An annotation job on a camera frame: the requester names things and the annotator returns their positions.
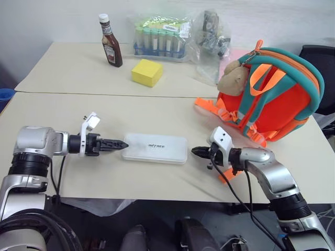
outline potato plush toy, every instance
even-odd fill
[[[218,90],[230,96],[239,96],[247,83],[249,69],[241,66],[238,60],[232,61],[225,68],[225,74],[218,83]]]

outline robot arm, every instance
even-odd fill
[[[228,163],[225,158],[228,157],[234,173],[247,170],[257,178],[270,201],[271,209],[278,217],[281,229],[288,234],[283,239],[287,250],[335,250],[316,214],[311,212],[302,197],[291,173],[275,159],[272,151],[233,148],[231,137],[221,127],[213,131],[209,142],[211,147],[195,147],[192,152],[205,158],[216,154],[215,163],[226,169]]]
[[[100,134],[86,135],[86,130],[94,129],[99,121],[100,118],[92,112],[85,117],[78,135],[54,131],[50,127],[23,127],[19,131],[12,166],[0,189],[0,251],[46,250],[41,234],[29,226],[31,222],[43,223],[44,228],[49,226],[50,231],[58,236],[63,250],[82,250],[66,223],[48,212],[50,203],[46,202],[51,200],[44,192],[48,185],[48,167],[54,155],[78,153],[80,156],[98,156],[100,151],[111,152],[128,147],[120,140],[101,139]]]

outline beige table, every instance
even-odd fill
[[[131,48],[121,46],[123,66],[107,63],[100,43],[53,43],[29,75],[15,88],[30,93],[73,93],[154,97],[217,97],[215,87],[201,83],[195,65],[163,64],[163,76],[154,88],[131,80],[140,61]]]
[[[84,115],[97,112],[101,123],[93,131],[103,138],[123,139],[125,133],[156,133],[186,137],[189,149],[206,146],[221,121],[193,105],[194,98],[156,98],[74,94],[16,93],[0,116],[0,176],[10,167],[17,133],[22,126],[46,126],[76,134]],[[252,143],[233,128],[224,127],[236,147]],[[269,148],[293,174],[309,203],[335,202],[335,154],[311,118]],[[64,197],[235,202],[208,161],[188,155],[185,165],[123,161],[120,152],[99,157],[67,157],[61,195]],[[56,174],[60,157],[54,157]],[[232,181],[237,194],[248,201],[244,174]],[[267,203],[252,177],[254,202]],[[48,193],[54,194],[51,183]]]

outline orange backpack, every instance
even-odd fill
[[[256,48],[239,62],[250,70],[240,96],[219,93],[215,105],[200,98],[195,104],[252,141],[266,147],[266,141],[279,140],[303,126],[319,107],[323,78],[306,60],[281,49]]]

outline black cable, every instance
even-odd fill
[[[58,184],[57,184],[57,187],[56,187],[56,200],[55,200],[55,203],[56,203],[56,207],[60,204],[60,201],[61,201],[61,196],[60,196],[60,188],[61,188],[61,180],[62,180],[62,173],[63,173],[63,167],[64,167],[64,162],[65,162],[65,157],[63,157],[62,159],[62,163],[61,163],[61,168],[59,170],[59,176],[58,176]]]
[[[73,245],[73,249],[76,251],[82,251],[82,246],[78,236],[74,233],[71,227],[57,215],[41,209],[25,209],[13,214],[13,216],[29,215],[29,214],[44,215],[53,220],[60,227],[60,229],[66,234],[66,237],[69,239],[69,242]]]
[[[51,176],[51,181],[52,181],[53,188],[54,188],[55,192],[57,192],[56,182],[54,182],[54,179],[53,179],[52,159],[50,160],[50,176]]]
[[[62,250],[71,251],[62,230],[50,219],[45,216],[37,215],[12,215],[0,222],[0,233],[4,233],[7,229],[13,229],[13,227],[30,226],[33,223],[42,223],[47,226],[52,234],[58,239],[58,243],[61,245]]]
[[[247,170],[244,170],[245,175],[247,176],[248,180],[248,187],[249,187],[249,198],[250,198],[250,218],[252,222],[273,242],[276,242],[277,239],[272,235],[272,233],[263,225],[258,225],[258,222],[255,220],[255,216],[253,214],[253,203],[252,203],[252,190],[251,190],[251,182],[250,182],[250,177],[249,173]]]
[[[237,194],[235,193],[233,187],[231,186],[229,180],[227,179],[227,177],[224,175],[224,173],[218,168],[218,166],[215,164],[215,156],[214,154],[210,155],[210,161],[213,164],[213,167],[216,169],[216,171],[219,172],[219,174],[222,176],[222,178],[225,180],[225,182],[227,183],[230,191],[232,192],[232,194],[235,196],[235,198],[240,202],[240,204],[249,212],[251,213],[251,210],[247,207],[246,204],[244,204],[244,202],[237,196]],[[270,238],[270,240],[272,240],[274,242],[274,244],[276,244],[281,250],[285,251],[286,249],[283,247],[283,245],[275,238],[275,236],[267,229],[266,226],[264,226],[264,224],[256,217],[253,215],[253,217],[260,223],[260,225],[264,228],[260,228],[260,226],[258,224],[256,224],[256,226],[268,237]]]

